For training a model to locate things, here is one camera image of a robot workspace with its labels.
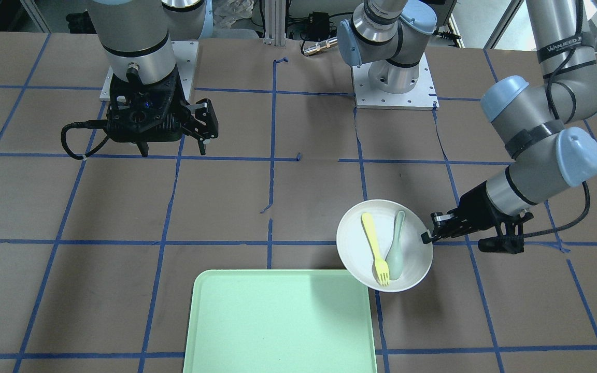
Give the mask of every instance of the plastic bag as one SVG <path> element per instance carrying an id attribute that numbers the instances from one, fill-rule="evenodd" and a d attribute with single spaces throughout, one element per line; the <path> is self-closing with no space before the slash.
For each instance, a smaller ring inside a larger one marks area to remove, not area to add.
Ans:
<path id="1" fill-rule="evenodd" d="M 239 19 L 253 15 L 254 0 L 214 0 L 214 27 L 231 28 Z"/>

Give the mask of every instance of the fork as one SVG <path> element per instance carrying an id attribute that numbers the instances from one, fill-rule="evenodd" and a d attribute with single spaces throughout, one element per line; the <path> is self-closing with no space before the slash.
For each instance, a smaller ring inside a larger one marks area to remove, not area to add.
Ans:
<path id="1" fill-rule="evenodd" d="M 375 222 L 372 220 L 372 215 L 369 212 L 364 212 L 361 215 L 361 222 L 363 222 L 363 230 L 372 249 L 372 255 L 375 258 L 374 267 L 377 274 L 377 282 L 381 286 L 388 286 L 390 278 L 388 263 L 379 254 L 379 241 L 377 241 L 377 231 L 375 229 Z"/>

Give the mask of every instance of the green tray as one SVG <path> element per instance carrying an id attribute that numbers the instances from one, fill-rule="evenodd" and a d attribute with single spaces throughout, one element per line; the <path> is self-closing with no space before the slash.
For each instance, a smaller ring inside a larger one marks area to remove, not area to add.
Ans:
<path id="1" fill-rule="evenodd" d="M 210 270 L 184 373 L 376 373 L 367 287 L 346 270 Z"/>

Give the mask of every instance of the mint green utensil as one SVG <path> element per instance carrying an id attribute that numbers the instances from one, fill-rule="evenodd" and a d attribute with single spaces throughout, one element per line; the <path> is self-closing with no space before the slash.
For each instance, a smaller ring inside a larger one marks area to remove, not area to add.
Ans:
<path id="1" fill-rule="evenodd" d="M 402 231 L 402 224 L 405 222 L 405 212 L 398 211 L 395 214 L 395 227 L 393 228 L 393 243 L 391 243 L 391 250 L 386 255 L 386 262 L 388 262 L 388 270 L 391 274 L 391 280 L 400 278 L 402 269 L 405 267 L 404 257 L 402 255 L 402 246 L 400 246 L 400 231 Z"/>

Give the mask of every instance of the velcro strap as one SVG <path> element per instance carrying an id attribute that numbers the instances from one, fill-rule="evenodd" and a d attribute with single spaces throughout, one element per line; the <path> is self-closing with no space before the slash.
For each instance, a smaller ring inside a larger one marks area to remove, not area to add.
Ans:
<path id="1" fill-rule="evenodd" d="M 545 45 L 538 50 L 538 62 L 545 61 L 551 57 L 566 52 L 577 47 L 595 47 L 595 35 L 592 33 L 579 33 L 569 36 L 565 39 L 555 41 L 550 45 Z"/>
<path id="2" fill-rule="evenodd" d="M 510 155 L 510 158 L 517 159 L 524 150 L 527 150 L 536 142 L 545 139 L 545 137 L 552 136 L 557 132 L 561 132 L 564 128 L 561 120 L 552 120 L 537 125 L 530 131 L 521 130 L 506 143 L 506 151 Z"/>

